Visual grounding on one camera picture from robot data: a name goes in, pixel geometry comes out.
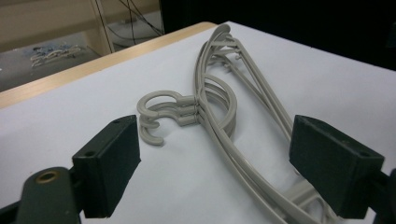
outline table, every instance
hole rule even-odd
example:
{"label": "table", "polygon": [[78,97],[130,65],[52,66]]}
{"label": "table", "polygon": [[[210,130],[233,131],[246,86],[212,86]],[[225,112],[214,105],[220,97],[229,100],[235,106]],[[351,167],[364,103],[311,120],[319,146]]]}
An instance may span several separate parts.
{"label": "table", "polygon": [[[291,117],[322,119],[386,157],[396,167],[396,73],[227,22]],[[215,24],[199,23],[0,94],[0,206],[17,201],[23,181],[71,157],[111,120],[136,114],[157,90],[192,94],[200,47]],[[218,77],[238,100],[233,137],[247,159],[280,191],[300,179],[276,123],[223,67]],[[137,167],[115,213],[83,223],[267,223],[234,178],[203,127],[161,119],[163,147],[140,142]],[[371,223],[366,219],[347,223]]]}

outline black cable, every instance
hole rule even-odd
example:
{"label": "black cable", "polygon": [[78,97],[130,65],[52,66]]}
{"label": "black cable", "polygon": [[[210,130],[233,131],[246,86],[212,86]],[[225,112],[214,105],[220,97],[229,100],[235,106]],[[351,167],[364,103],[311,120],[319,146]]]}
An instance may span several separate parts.
{"label": "black cable", "polygon": [[132,12],[131,10],[129,10],[129,19],[130,19],[130,23],[131,23],[131,30],[132,30],[132,39],[134,40],[134,22],[132,21]]}
{"label": "black cable", "polygon": [[[141,16],[141,18],[142,18],[144,21],[148,22],[148,21],[146,20],[145,16],[140,12],[139,8],[137,8],[137,6],[134,4],[134,1],[133,1],[133,0],[130,0],[130,1],[131,1],[132,5],[134,6],[134,8],[136,9],[136,11],[137,11],[137,12],[139,13],[139,15]],[[161,30],[158,29],[157,27],[152,26],[152,28],[154,28],[155,30],[157,30],[158,32],[160,32],[160,33],[163,35],[163,31],[161,31]]]}
{"label": "black cable", "polygon": [[[104,22],[104,20],[103,20],[102,13],[99,13],[99,16],[100,16],[100,20],[101,20],[101,22],[102,22],[102,26],[105,28],[105,22]],[[105,29],[105,35],[106,35],[107,44],[108,44],[109,46],[111,46],[110,40],[108,39],[108,35],[107,35],[107,32],[106,32],[106,29]]]}
{"label": "black cable", "polygon": [[160,29],[153,26],[149,21],[146,20],[145,17],[140,16],[137,12],[135,12],[133,9],[128,7],[123,1],[119,0],[119,2],[121,2],[126,8],[128,8],[132,13],[134,13],[139,20],[147,24],[157,35],[163,35],[163,32]]}
{"label": "black cable", "polygon": [[125,37],[122,35],[117,34],[111,27],[107,26],[108,30],[113,33],[116,37],[120,39],[125,39],[125,40],[142,40],[142,39],[152,39],[157,37],[156,35],[149,35],[149,36],[143,36],[143,37],[135,37],[135,38],[130,38],[130,37]]}

